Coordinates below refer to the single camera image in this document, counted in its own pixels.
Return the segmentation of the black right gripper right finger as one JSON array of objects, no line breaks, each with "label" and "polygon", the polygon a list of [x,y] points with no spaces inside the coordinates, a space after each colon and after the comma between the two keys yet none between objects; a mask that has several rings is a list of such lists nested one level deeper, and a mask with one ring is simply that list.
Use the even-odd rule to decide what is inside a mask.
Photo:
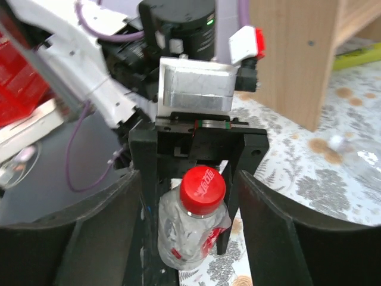
[{"label": "black right gripper right finger", "polygon": [[380,227],[310,209],[238,174],[254,285],[380,285]]}]

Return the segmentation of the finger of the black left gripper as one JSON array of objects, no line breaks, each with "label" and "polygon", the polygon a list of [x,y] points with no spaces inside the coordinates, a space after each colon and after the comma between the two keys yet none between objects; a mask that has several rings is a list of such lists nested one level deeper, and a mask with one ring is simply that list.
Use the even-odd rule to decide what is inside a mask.
[{"label": "finger of the black left gripper", "polygon": [[141,202],[144,209],[142,254],[143,285],[178,285],[178,271],[165,265],[158,253],[158,201],[161,190],[157,178],[157,140],[132,139],[130,149],[142,181]]},{"label": "finger of the black left gripper", "polygon": [[238,173],[245,170],[253,175],[268,149],[266,133],[231,133],[218,146],[218,156],[228,161],[222,175],[226,182],[224,202],[231,219],[239,208]]}]

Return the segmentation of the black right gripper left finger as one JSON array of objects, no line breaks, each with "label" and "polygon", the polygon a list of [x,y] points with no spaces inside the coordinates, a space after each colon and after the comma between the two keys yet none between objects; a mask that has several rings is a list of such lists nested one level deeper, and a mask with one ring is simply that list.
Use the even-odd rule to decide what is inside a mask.
[{"label": "black right gripper left finger", "polygon": [[121,285],[140,191],[134,171],[32,223],[1,227],[1,285]]}]

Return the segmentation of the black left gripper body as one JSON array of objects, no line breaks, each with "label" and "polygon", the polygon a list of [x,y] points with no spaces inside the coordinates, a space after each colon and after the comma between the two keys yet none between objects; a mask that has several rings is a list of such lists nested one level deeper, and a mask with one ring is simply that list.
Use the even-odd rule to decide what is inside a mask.
[{"label": "black left gripper body", "polygon": [[129,150],[136,167],[218,166],[257,167],[268,151],[265,129],[237,117],[159,118],[129,133]]}]

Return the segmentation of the clear bottle with red cap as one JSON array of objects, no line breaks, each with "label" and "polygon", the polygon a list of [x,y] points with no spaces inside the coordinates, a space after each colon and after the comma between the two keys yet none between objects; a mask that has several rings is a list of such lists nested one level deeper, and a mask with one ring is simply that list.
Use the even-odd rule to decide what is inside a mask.
[{"label": "clear bottle with red cap", "polygon": [[226,183],[209,166],[189,169],[180,185],[158,205],[158,252],[170,268],[190,271],[209,255],[218,236],[231,226],[224,203]]}]

